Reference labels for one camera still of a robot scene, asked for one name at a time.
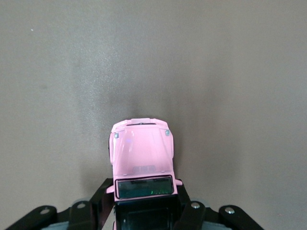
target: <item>metal screw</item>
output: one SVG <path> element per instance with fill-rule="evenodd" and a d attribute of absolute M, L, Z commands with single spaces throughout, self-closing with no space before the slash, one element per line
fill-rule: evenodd
<path fill-rule="evenodd" d="M 84 203 L 78 204 L 78 206 L 77 206 L 77 208 L 83 208 L 83 207 L 85 207 Z"/>
<path fill-rule="evenodd" d="M 50 209 L 46 207 L 45 209 L 41 210 L 40 214 L 41 215 L 47 214 L 49 211 L 50 211 Z"/>
<path fill-rule="evenodd" d="M 199 205 L 199 203 L 197 203 L 197 202 L 193 202 L 193 203 L 191 204 L 191 206 L 192 206 L 192 208 L 195 208 L 195 209 L 201 207 L 201 206 Z"/>
<path fill-rule="evenodd" d="M 235 211 L 231 207 L 225 208 L 225 212 L 227 212 L 228 214 L 234 214 L 235 213 Z"/>

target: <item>toy car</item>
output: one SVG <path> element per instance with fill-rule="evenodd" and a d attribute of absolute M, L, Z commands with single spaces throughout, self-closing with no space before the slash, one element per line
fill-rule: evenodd
<path fill-rule="evenodd" d="M 173 135 L 166 122 L 139 118 L 113 125 L 109 138 L 114 200 L 177 194 Z"/>

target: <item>car windshield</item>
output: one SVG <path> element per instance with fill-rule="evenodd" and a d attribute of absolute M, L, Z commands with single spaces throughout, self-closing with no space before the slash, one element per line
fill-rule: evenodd
<path fill-rule="evenodd" d="M 119 198 L 166 195 L 174 191 L 171 177 L 118 181 L 117 184 Z"/>

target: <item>gray floor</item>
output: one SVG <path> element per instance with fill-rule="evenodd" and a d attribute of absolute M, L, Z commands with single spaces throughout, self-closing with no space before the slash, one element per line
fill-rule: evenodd
<path fill-rule="evenodd" d="M 0 1 L 0 229 L 112 176 L 108 136 L 169 123 L 189 194 L 307 226 L 307 1 Z"/>

